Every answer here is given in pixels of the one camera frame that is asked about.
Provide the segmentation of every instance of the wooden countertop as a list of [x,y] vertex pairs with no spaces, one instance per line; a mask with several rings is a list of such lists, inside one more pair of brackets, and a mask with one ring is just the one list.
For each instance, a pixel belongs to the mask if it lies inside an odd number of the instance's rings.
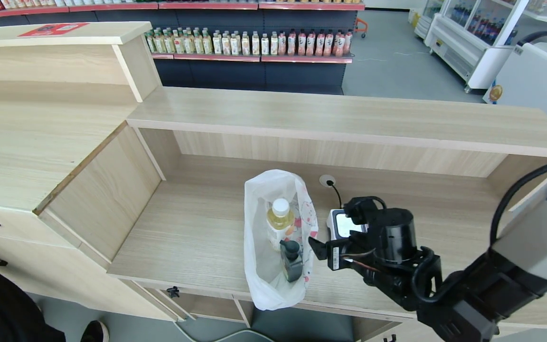
[[151,29],[148,21],[90,22],[63,35],[19,37],[43,24],[0,27],[0,47],[36,45],[121,45]]
[[0,206],[37,208],[136,105],[123,85],[0,82]]
[[[304,179],[321,240],[328,240],[326,217],[338,205],[334,192],[319,184],[319,176],[327,173],[336,176],[344,200],[376,193],[390,207],[411,210],[417,243],[441,256],[444,276],[462,270],[488,247],[499,198],[484,178],[183,155],[174,177],[156,189],[108,273],[249,296],[243,263],[244,183],[267,169],[291,171]],[[377,288],[366,286],[356,272],[333,272],[317,260],[303,303],[414,317]],[[507,321],[547,325],[547,294]]]
[[137,107],[128,123],[547,156],[543,111],[491,104],[161,87]]

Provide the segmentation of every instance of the shoe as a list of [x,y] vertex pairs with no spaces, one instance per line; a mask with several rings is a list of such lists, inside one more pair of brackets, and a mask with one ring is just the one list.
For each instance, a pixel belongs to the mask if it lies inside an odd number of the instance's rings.
[[109,331],[101,321],[92,321],[85,327],[82,342],[109,342]]

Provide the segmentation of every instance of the yellow liquid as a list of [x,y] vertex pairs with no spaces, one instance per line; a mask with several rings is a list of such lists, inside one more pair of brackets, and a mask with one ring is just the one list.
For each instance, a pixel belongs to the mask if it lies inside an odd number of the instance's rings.
[[292,210],[289,210],[288,214],[282,217],[276,216],[273,212],[271,209],[267,211],[267,221],[274,229],[280,231],[295,223],[295,214]]

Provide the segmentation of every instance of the glass door refrigerator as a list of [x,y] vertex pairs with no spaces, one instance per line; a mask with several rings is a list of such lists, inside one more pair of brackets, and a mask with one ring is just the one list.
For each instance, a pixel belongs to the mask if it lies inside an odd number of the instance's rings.
[[465,80],[488,89],[516,42],[547,30],[547,0],[447,0],[424,43]]
[[442,8],[443,0],[427,1],[427,3],[425,4],[424,12],[421,17],[419,17],[417,26],[415,26],[415,34],[417,36],[421,37],[421,39],[425,39],[425,36],[430,29],[430,24],[432,24],[432,20],[434,19],[434,14],[440,12]]

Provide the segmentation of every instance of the white bottle cap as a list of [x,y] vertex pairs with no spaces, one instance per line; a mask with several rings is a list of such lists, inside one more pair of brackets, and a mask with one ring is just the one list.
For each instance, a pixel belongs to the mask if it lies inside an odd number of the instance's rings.
[[284,217],[288,214],[291,206],[286,199],[276,199],[272,204],[273,214],[278,217]]

